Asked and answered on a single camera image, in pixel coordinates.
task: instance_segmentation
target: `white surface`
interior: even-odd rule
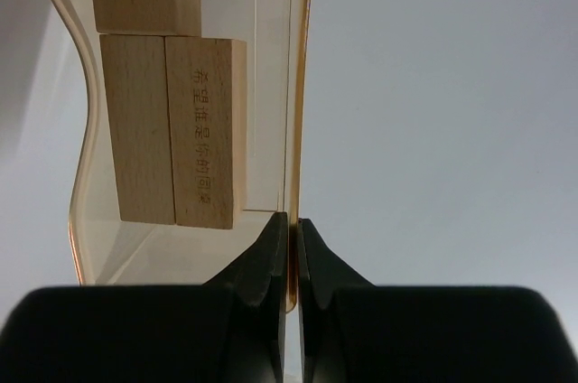
[[[375,283],[533,287],[578,342],[577,1],[313,0],[302,216]],[[86,100],[48,0],[0,8],[5,315],[75,281],[66,218]]]

